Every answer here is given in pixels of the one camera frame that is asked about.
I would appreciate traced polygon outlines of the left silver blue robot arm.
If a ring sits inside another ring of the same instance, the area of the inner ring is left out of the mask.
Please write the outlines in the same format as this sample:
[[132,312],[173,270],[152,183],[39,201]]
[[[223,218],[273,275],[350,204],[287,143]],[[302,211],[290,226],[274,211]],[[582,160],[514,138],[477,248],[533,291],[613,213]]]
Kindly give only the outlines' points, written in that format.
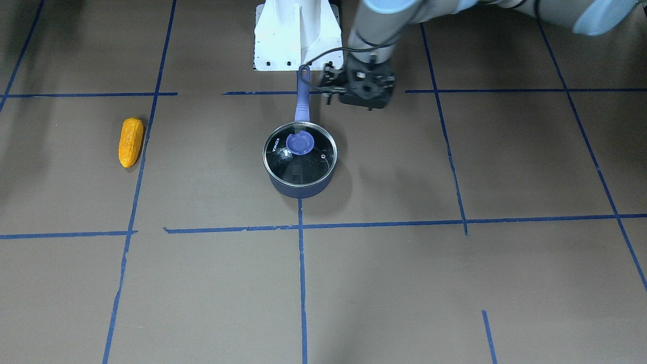
[[[372,109],[391,100],[395,75],[391,56],[402,32],[430,19],[457,14],[486,1],[361,1],[348,39],[349,52],[341,68],[344,90],[340,102]],[[574,34],[602,35],[621,23],[636,1],[494,1],[535,19],[565,27]]]

